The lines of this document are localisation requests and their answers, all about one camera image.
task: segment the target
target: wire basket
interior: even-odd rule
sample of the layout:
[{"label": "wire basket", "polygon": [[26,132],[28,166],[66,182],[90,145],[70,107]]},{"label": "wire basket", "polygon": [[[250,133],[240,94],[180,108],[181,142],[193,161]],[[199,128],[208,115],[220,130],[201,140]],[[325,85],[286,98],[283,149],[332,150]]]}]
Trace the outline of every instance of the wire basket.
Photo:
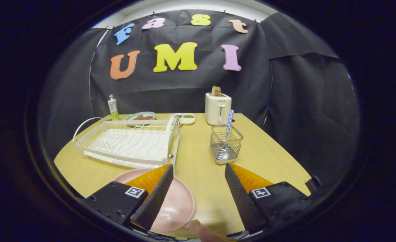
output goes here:
[{"label": "wire basket", "polygon": [[167,120],[103,121],[75,140],[81,126],[91,119],[84,121],[73,137],[84,155],[133,168],[175,165],[181,124],[177,115]]},{"label": "wire basket", "polygon": [[235,161],[240,152],[243,138],[243,135],[233,126],[227,134],[226,125],[213,125],[211,127],[210,149],[214,161],[218,164]]}]

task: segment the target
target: yellow letter m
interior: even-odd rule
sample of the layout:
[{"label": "yellow letter m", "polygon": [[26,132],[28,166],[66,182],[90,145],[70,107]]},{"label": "yellow letter m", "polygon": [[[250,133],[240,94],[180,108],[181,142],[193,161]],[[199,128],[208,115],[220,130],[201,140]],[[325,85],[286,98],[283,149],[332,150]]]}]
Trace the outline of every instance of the yellow letter m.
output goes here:
[{"label": "yellow letter m", "polygon": [[197,43],[185,42],[179,47],[177,52],[174,52],[171,46],[167,43],[155,46],[155,49],[158,51],[158,58],[156,60],[156,67],[153,68],[153,71],[166,71],[167,66],[165,66],[165,61],[167,61],[167,64],[171,70],[175,69],[179,61],[181,61],[179,65],[179,70],[196,70],[197,65],[195,65],[194,61],[194,52],[196,46],[198,46]]}]

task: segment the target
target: finger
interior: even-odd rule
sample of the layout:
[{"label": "finger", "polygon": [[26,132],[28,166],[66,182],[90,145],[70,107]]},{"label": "finger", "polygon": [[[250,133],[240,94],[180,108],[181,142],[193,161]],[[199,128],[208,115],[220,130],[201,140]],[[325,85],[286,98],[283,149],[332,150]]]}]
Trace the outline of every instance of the finger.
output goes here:
[{"label": "finger", "polygon": [[231,238],[227,238],[225,236],[222,236],[220,234],[210,231],[206,226],[203,226],[198,220],[190,221],[189,229],[202,242],[229,242],[229,241],[233,241],[233,239],[231,239]]}]

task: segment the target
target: white toaster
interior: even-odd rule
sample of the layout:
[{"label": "white toaster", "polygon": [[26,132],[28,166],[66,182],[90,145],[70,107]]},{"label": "white toaster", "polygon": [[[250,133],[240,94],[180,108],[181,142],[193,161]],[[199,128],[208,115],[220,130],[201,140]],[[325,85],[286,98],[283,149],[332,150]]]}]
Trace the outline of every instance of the white toaster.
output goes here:
[{"label": "white toaster", "polygon": [[222,94],[222,96],[212,96],[205,94],[204,116],[210,125],[228,124],[229,111],[231,110],[232,99]]}]

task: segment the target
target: dish rack tray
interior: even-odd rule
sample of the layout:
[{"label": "dish rack tray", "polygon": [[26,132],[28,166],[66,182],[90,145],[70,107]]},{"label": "dish rack tray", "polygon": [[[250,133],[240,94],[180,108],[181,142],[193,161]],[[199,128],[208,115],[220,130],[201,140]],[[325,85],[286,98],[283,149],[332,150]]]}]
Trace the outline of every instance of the dish rack tray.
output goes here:
[{"label": "dish rack tray", "polygon": [[73,143],[84,150],[84,155],[113,164],[133,168],[154,169],[165,164],[175,167],[180,140],[178,115],[167,120],[103,121]]}]

